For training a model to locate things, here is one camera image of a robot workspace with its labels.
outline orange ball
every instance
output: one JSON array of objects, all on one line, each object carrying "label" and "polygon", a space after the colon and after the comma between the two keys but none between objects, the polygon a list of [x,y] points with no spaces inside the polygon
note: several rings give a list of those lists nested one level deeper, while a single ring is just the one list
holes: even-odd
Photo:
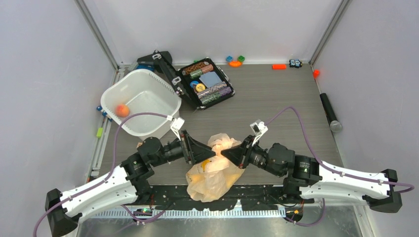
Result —
[{"label": "orange ball", "polygon": [[126,105],[118,105],[115,109],[115,114],[119,117],[127,117],[129,115],[129,108]]}]

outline white wall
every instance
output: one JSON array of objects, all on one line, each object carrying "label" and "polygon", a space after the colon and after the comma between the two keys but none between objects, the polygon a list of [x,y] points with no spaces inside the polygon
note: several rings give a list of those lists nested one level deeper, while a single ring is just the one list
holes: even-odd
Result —
[{"label": "white wall", "polygon": [[28,237],[49,190],[85,182],[114,70],[72,0],[1,1],[0,22],[0,236]]},{"label": "white wall", "polygon": [[[354,0],[315,69],[343,131],[335,136],[349,168],[397,170],[419,185],[419,2]],[[417,236],[418,190],[397,214],[372,212],[378,237]]]},{"label": "white wall", "polygon": [[308,61],[339,0],[86,0],[118,62],[154,49],[174,62]]}]

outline gray tabletop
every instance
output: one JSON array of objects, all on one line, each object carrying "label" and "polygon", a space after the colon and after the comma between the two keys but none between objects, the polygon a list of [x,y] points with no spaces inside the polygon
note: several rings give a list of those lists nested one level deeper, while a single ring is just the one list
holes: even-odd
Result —
[{"label": "gray tabletop", "polygon": [[[207,143],[209,137],[227,133],[242,141],[252,134],[250,123],[261,119],[267,121],[282,108],[293,105],[300,112],[308,138],[319,157],[329,163],[341,165],[336,144],[329,130],[319,97],[319,90],[311,69],[287,68],[275,71],[271,65],[242,65],[221,68],[230,78],[236,95],[204,111],[194,111],[186,103],[180,108],[185,119],[182,129],[187,129],[196,140]],[[108,172],[112,163],[112,144],[117,126],[113,123],[106,146],[101,175]],[[260,146],[270,148],[278,142],[295,150],[297,154],[311,156],[304,141],[298,119],[293,111],[285,111],[269,126],[261,138]],[[167,133],[162,142],[172,141],[175,135]],[[122,131],[118,140],[117,163],[136,152],[139,138]],[[187,184],[185,174],[190,169],[183,159],[154,168],[155,175],[148,179],[151,185]],[[236,184],[280,184],[282,179],[250,165]]]}]

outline plastic bag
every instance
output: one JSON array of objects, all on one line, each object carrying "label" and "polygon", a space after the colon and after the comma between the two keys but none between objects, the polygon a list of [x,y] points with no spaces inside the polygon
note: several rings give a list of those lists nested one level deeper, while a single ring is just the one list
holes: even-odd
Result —
[{"label": "plastic bag", "polygon": [[208,146],[216,153],[199,164],[195,164],[187,173],[187,192],[195,201],[210,202],[222,197],[242,176],[244,169],[239,169],[221,154],[222,150],[241,144],[225,133],[209,138]]}]

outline blue toy block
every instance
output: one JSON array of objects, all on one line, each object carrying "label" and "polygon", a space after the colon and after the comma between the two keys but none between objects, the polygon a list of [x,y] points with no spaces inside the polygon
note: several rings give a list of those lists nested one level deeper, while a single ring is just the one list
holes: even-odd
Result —
[{"label": "blue toy block", "polygon": [[225,58],[225,61],[232,62],[233,61],[233,57],[232,56],[228,56],[228,57]]},{"label": "blue toy block", "polygon": [[148,70],[154,72],[154,67],[153,66],[138,65],[136,69],[148,69]]}]

